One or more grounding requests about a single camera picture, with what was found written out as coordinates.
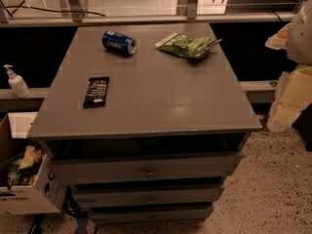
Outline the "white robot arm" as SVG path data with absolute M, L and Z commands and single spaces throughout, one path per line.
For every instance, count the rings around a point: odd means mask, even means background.
M 312 63 L 312 0 L 304 2 L 291 22 L 265 42 L 265 47 L 285 50 L 290 60 Z

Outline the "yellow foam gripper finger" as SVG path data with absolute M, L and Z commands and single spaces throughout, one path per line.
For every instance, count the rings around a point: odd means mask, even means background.
M 265 46 L 273 50 L 285 50 L 287 48 L 287 39 L 291 24 L 283 26 L 277 33 L 269 37 L 265 42 Z

